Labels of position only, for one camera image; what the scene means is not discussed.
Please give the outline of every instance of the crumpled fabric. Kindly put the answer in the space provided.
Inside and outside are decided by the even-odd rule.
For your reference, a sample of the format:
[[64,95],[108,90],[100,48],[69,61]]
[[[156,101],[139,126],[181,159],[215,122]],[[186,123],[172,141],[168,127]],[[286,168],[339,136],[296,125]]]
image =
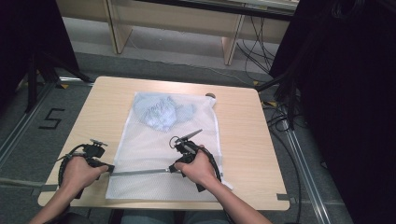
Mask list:
[[194,105],[177,105],[170,95],[155,92],[137,94],[134,112],[139,120],[154,130],[168,132],[176,123],[190,120]]

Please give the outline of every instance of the person's right hand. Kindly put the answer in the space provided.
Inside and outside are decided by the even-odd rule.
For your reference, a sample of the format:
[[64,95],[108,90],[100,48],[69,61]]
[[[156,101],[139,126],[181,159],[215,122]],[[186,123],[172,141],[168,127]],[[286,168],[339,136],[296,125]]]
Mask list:
[[191,163],[177,162],[175,168],[180,170],[192,182],[202,185],[207,189],[213,181],[218,181],[212,165],[206,154],[198,150],[198,153]]

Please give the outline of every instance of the hand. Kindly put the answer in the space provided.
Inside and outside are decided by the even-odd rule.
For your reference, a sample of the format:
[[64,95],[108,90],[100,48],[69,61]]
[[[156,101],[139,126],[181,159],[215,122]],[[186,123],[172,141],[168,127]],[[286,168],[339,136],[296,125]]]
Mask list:
[[61,188],[74,189],[77,192],[88,187],[102,173],[106,172],[108,166],[91,167],[84,158],[73,157],[64,170],[64,180]]
[[192,182],[202,185],[207,189],[213,181],[218,181],[215,176],[212,164],[206,154],[198,150],[198,153],[191,163],[177,162],[175,168],[180,170]]

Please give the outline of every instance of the metal rod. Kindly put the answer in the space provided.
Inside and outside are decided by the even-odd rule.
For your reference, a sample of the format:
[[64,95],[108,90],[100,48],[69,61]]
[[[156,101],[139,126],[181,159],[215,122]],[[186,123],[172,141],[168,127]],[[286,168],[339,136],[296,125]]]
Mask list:
[[[288,129],[289,124],[286,120],[283,120],[283,126],[286,129]],[[315,214],[317,215],[318,223],[331,224],[332,222],[330,220],[326,205],[320,196],[320,192],[318,191],[315,180],[309,170],[308,164],[306,162],[304,153],[301,150],[295,131],[288,129],[287,134],[291,146],[291,151],[296,160],[296,164],[297,167],[299,168],[300,174],[302,175],[306,187],[306,191],[312,202],[312,206],[314,208]]]

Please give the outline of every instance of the leg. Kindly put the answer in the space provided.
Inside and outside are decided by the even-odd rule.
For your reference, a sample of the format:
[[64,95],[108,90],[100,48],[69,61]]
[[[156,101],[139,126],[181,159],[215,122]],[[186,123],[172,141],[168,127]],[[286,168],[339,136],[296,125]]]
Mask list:
[[121,224],[147,223],[169,224],[175,223],[172,211],[163,210],[125,210]]
[[228,224],[224,211],[188,211],[184,224]]

